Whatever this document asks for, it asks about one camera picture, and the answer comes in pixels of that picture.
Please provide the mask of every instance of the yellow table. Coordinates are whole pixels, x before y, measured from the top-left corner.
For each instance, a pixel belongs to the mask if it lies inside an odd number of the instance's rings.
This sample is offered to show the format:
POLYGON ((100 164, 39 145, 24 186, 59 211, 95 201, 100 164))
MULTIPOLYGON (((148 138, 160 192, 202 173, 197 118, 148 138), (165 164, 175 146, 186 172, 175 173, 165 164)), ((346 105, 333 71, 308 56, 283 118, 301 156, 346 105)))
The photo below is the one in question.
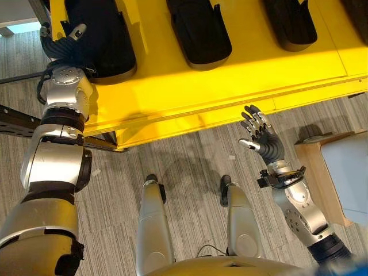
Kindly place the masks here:
MULTIPOLYGON (((186 64, 165 0, 116 0, 124 14, 138 71, 116 85, 96 85, 85 135, 116 131, 118 150, 241 120, 245 104, 266 113, 364 92, 368 47, 340 0, 310 0, 318 41, 292 53, 281 49, 261 0, 219 3, 232 54, 211 71, 186 64)), ((64 0, 51 0, 54 39, 64 36, 64 0)))

